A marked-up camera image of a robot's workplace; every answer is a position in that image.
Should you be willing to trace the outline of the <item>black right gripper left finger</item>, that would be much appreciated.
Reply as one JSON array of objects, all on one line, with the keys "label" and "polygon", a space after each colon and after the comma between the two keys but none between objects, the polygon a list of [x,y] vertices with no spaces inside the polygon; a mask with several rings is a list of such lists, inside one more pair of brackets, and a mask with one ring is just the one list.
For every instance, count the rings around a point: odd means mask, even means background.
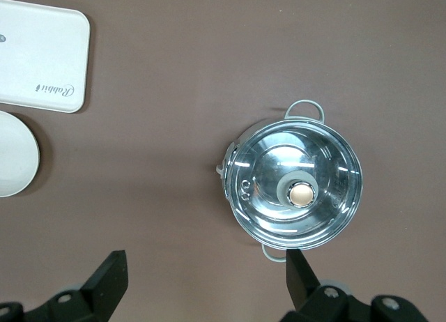
[{"label": "black right gripper left finger", "polygon": [[126,253],[116,250],[79,289],[62,291],[24,311],[20,302],[1,303],[2,321],[109,321],[128,289]]}]

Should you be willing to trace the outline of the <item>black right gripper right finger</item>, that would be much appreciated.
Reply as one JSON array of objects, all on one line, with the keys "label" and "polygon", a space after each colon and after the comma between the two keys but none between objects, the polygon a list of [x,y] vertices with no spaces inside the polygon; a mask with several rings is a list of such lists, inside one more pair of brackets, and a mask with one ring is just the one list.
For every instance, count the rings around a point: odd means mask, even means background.
[{"label": "black right gripper right finger", "polygon": [[294,310],[283,321],[426,321],[410,301],[380,295],[369,304],[334,284],[322,285],[300,250],[286,251],[286,285]]}]

